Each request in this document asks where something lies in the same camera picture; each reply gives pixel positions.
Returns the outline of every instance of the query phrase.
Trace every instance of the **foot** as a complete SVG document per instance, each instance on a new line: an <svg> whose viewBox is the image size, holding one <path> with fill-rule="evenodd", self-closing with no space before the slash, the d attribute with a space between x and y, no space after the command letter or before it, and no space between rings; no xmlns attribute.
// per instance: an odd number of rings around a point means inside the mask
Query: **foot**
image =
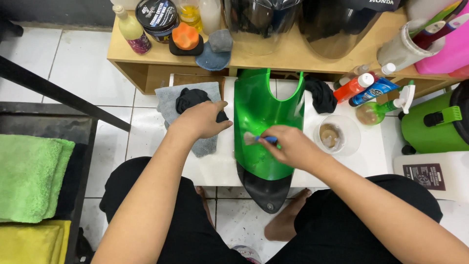
<svg viewBox="0 0 469 264"><path fill-rule="evenodd" d="M300 191L295 199L265 227L265 238L269 241L288 242L296 236L295 217L306 203L306 198L310 197L311 194L309 189Z"/></svg>
<svg viewBox="0 0 469 264"><path fill-rule="evenodd" d="M204 204L204 209L207 212L208 220L210 221L210 224L212 224L213 228L215 228L215 225L212 222L212 217L210 216L210 210L208 209L207 198L205 197L204 188L202 188L202 186L197 186L196 193L202 197L202 203Z"/></svg>

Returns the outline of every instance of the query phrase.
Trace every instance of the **white tile floor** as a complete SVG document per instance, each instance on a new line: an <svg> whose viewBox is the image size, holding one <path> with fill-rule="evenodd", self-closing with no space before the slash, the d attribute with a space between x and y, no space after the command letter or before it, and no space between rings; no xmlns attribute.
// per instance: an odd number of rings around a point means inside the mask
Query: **white tile floor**
<svg viewBox="0 0 469 264"><path fill-rule="evenodd" d="M98 205L109 174L125 160L152 155L166 131L163 118L155 109L158 98L136 92L106 60L110 37L105 32L25 28L22 38L0 45L1 56L132 124L127 133L104 122L98 123L80 223L94 249L107 228L106 216ZM271 81L272 93L282 99L291 95L294 86L291 81ZM3 79L0 79L0 101L54 102ZM398 118L386 117L382 131L388 171L392 172L392 159L401 155L404 144ZM299 190L292 188L289 197ZM253 246L264 262L284 245L264 238L263 227L273 216L263 212L244 188L207 187L206 191L213 221L227 244ZM469 245L469 204L439 203L444 213L441 224Z"/></svg>

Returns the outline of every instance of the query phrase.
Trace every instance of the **green spray bottle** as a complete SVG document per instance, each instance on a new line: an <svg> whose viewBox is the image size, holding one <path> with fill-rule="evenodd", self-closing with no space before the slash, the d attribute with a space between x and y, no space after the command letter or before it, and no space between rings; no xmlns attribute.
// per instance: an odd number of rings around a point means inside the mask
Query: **green spray bottle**
<svg viewBox="0 0 469 264"><path fill-rule="evenodd" d="M406 86L399 88L399 91L401 94L398 99L384 104L369 101L360 105L356 109L356 117L362 124L376 125L384 120L387 112L402 108L404 114L408 114L415 94L414 81L411 80Z"/></svg>

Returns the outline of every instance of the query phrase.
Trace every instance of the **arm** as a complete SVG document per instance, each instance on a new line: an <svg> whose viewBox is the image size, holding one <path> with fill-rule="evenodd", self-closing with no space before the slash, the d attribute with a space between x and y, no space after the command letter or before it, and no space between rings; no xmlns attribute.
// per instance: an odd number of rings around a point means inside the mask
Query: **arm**
<svg viewBox="0 0 469 264"><path fill-rule="evenodd" d="M401 262L469 263L469 248L459 239L410 204L321 151L300 130L273 126L262 134L267 135L278 138L281 150L263 139L259 142L278 161L326 183Z"/></svg>
<svg viewBox="0 0 469 264"><path fill-rule="evenodd" d="M187 109L166 136L115 213L92 264L155 264L173 216L182 168L192 145L233 122L216 123L225 101Z"/></svg>

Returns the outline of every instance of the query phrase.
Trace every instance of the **green motorcycle panel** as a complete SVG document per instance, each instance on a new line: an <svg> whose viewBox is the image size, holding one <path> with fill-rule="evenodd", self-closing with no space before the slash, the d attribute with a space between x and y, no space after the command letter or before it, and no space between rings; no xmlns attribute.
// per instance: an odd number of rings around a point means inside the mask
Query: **green motorcycle panel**
<svg viewBox="0 0 469 264"><path fill-rule="evenodd" d="M269 77L270 69L244 70L234 82L234 157L257 177L278 180L294 169L278 162L260 144L246 146L243 135L260 135L278 124L303 130L304 79L301 72L295 92L288 99L278 100L270 90Z"/></svg>

